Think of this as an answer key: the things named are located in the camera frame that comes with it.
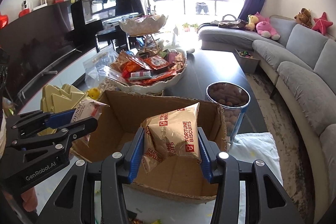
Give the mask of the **left human hand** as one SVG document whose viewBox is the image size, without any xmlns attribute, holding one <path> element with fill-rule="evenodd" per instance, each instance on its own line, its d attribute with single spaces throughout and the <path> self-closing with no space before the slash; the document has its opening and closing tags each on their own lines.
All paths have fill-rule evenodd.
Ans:
<svg viewBox="0 0 336 224">
<path fill-rule="evenodd" d="M 35 192 L 35 188 L 31 188 L 28 191 L 21 194 L 23 200 L 23 208 L 27 212 L 32 212 L 37 208 L 38 199 Z"/>
</svg>

